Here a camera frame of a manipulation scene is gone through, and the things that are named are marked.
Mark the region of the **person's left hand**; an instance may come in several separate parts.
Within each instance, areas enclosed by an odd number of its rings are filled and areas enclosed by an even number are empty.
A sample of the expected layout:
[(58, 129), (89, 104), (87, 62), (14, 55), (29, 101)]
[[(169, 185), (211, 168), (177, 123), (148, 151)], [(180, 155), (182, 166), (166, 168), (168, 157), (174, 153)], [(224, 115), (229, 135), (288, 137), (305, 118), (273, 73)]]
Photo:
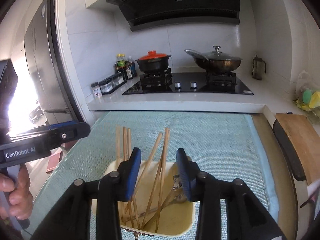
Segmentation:
[(9, 216), (14, 216), (18, 220), (28, 219), (33, 210), (33, 196), (29, 190), (30, 178), (25, 164), (21, 165), (18, 174), (17, 187), (6, 175), (1, 173), (1, 191), (9, 192), (9, 202), (11, 207), (7, 212), (1, 204), (1, 219), (5, 220)]

